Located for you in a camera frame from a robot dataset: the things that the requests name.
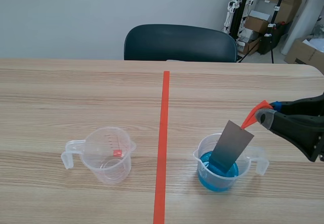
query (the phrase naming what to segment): chair backrest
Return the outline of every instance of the chair backrest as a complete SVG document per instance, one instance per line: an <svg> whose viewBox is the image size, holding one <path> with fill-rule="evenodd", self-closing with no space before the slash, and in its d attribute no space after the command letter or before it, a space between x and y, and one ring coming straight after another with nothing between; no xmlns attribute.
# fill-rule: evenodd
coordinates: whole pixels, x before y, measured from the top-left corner
<svg viewBox="0 0 324 224"><path fill-rule="evenodd" d="M221 31L186 25L148 24L133 28L125 60L236 62L235 40Z"/></svg>

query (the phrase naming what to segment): white sink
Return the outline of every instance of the white sink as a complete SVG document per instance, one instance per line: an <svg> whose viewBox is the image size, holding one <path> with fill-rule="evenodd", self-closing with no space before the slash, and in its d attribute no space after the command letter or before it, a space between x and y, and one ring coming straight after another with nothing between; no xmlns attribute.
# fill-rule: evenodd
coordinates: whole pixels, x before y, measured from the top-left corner
<svg viewBox="0 0 324 224"><path fill-rule="evenodd" d="M281 49L282 54L287 54L295 39L310 35L317 19L323 9L324 0L307 0L302 12L289 30L289 35Z"/></svg>

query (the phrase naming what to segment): metal sheet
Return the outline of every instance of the metal sheet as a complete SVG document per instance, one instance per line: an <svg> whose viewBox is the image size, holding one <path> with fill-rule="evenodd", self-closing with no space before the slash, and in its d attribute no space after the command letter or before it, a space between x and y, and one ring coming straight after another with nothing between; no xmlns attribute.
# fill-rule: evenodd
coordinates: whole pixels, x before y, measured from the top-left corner
<svg viewBox="0 0 324 224"><path fill-rule="evenodd" d="M228 172L253 137L253 134L229 120L209 158L209 165Z"/></svg>

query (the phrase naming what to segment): empty measuring cup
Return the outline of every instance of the empty measuring cup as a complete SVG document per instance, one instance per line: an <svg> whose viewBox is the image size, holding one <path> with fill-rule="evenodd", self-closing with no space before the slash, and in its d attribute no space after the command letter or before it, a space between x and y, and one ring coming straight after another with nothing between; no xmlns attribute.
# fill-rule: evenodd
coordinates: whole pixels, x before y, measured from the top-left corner
<svg viewBox="0 0 324 224"><path fill-rule="evenodd" d="M72 154L105 184L124 180L131 171L131 152L136 148L129 135L117 127L100 128L85 140L69 141L61 159L66 169L73 167Z"/></svg>
<svg viewBox="0 0 324 224"><path fill-rule="evenodd" d="M214 166L209 167L209 156L220 136L221 133L217 133L205 137L198 149L193 152L193 156L198 161L198 178L206 188L217 192L228 190L248 172L252 161L257 162L256 172L260 175L265 174L269 161L264 158L264 151L260 147L248 146L227 173L223 173Z"/></svg>

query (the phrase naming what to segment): floor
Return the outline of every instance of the floor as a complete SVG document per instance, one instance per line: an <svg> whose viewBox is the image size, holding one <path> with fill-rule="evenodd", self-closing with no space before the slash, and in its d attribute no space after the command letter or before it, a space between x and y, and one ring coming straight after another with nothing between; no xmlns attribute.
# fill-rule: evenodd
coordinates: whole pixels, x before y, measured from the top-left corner
<svg viewBox="0 0 324 224"><path fill-rule="evenodd" d="M286 63L284 61L285 55L280 53L282 43L280 42L276 48L273 49L273 61L274 63ZM252 55L248 55L242 63L271 63L271 52L261 55L255 52Z"/></svg>

